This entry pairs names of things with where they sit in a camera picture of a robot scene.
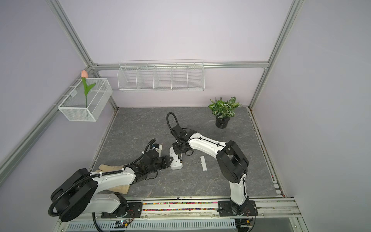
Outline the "white digital alarm clock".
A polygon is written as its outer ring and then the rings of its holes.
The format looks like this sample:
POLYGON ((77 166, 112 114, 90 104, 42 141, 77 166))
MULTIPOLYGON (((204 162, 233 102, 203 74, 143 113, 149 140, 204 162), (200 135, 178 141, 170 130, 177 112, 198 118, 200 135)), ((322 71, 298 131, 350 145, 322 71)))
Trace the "white digital alarm clock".
POLYGON ((173 147, 170 148, 169 150, 169 153, 170 153, 170 157, 173 157, 173 162, 170 166, 170 168, 172 170, 179 170, 179 169, 182 169, 183 168, 183 163, 180 163, 179 162, 179 158, 178 158, 178 155, 175 154, 174 150, 173 150, 173 147))

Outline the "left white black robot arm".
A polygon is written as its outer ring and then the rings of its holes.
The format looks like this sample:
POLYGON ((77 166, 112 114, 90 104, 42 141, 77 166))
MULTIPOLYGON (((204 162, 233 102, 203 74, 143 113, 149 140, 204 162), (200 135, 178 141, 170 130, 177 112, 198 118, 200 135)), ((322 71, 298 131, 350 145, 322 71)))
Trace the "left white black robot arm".
POLYGON ((150 180, 149 174, 169 168, 173 158, 162 156, 161 150, 162 146, 152 139, 138 159, 118 170, 77 170, 51 194, 48 215, 58 217, 62 222, 71 221, 83 214, 111 213, 118 218, 125 217, 130 207, 123 194, 114 191, 105 195, 103 192, 150 180))

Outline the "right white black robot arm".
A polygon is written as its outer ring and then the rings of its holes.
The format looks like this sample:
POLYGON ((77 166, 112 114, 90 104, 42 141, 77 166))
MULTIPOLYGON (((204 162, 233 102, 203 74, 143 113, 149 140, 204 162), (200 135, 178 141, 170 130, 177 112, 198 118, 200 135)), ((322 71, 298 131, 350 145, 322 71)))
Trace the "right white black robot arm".
POLYGON ((232 140, 227 143, 219 142, 207 138, 195 130, 182 128, 173 112, 167 114, 166 122, 170 133, 176 140, 170 148, 170 156, 174 159, 173 163, 180 161, 183 154, 186 155, 187 152, 195 150, 215 158, 221 174, 229 182, 231 191, 227 206, 220 206, 219 212, 234 216, 246 214, 248 207, 252 205, 249 202, 246 187, 249 161, 239 146, 232 140))

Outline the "white battery cover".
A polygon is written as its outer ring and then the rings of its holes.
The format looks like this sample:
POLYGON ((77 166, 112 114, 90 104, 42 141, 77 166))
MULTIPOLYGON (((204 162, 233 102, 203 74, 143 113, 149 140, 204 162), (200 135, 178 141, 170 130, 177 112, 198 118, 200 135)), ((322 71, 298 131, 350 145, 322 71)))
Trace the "white battery cover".
POLYGON ((207 165, 206 165, 206 160, 204 156, 201 156, 201 164, 202 164, 203 171, 207 171, 207 165))

